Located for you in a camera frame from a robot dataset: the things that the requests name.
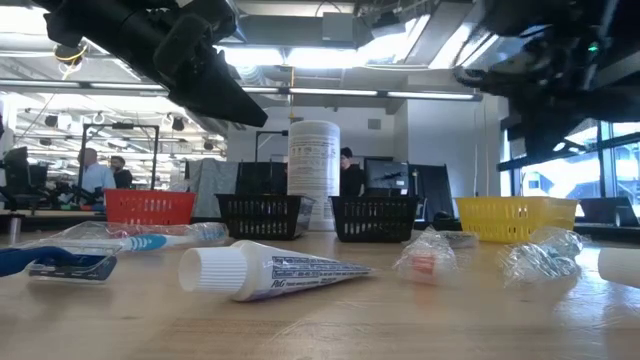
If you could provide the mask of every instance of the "computer monitor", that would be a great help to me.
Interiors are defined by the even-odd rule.
[[[404,196],[409,189],[407,163],[365,159],[366,196]]]
[[[30,190],[29,161],[26,147],[9,150],[2,159],[9,193],[28,194]]]
[[[238,164],[236,194],[287,194],[287,164],[243,162]]]
[[[29,165],[29,178],[32,188],[42,189],[47,186],[48,165]]]
[[[7,179],[7,190],[14,195],[30,194],[34,188],[44,188],[47,183],[48,166],[29,165],[26,147],[9,150],[3,166]]]

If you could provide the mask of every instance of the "white cap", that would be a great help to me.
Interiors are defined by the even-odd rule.
[[[236,293],[247,276],[247,259],[239,248],[189,249],[180,260],[178,279],[185,291]]]
[[[640,288],[640,250],[600,250],[598,272],[604,280]]]

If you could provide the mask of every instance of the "plastic basket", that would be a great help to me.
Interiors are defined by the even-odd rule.
[[[418,199],[332,196],[338,239],[343,242],[402,242],[411,238]]]
[[[154,190],[104,191],[107,221],[140,225],[188,225],[195,193]]]
[[[458,198],[464,231],[481,241],[528,242],[529,235],[543,226],[573,230],[577,200],[550,197]]]
[[[293,240],[309,230],[315,200],[295,195],[216,194],[229,236]]]

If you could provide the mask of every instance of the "wall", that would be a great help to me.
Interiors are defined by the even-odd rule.
[[[398,109],[393,128],[393,158],[396,161],[409,160],[409,102]]]
[[[408,160],[446,164],[454,198],[474,195],[477,164],[479,195],[500,196],[496,165],[500,161],[500,120],[507,115],[506,100],[490,95],[480,103],[410,100]]]
[[[273,107],[266,110],[269,119],[264,131],[281,131],[289,128],[289,112],[287,107]],[[348,146],[355,157],[363,156],[394,156],[394,117],[385,114],[385,109],[371,108],[339,108],[337,112],[333,108],[302,107],[294,108],[296,117],[305,120],[326,120],[340,126],[341,146]],[[381,119],[381,130],[369,130],[368,119]],[[228,161],[254,161],[256,128],[248,128],[247,131],[229,130],[227,160]],[[261,135],[260,143],[265,141],[268,135]],[[276,135],[273,136],[258,152],[259,161],[280,161],[282,156],[288,153],[288,139]]]

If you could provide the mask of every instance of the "red basket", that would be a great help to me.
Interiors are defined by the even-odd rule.
[[[154,190],[104,191],[107,221],[140,225],[188,225],[195,193]]]

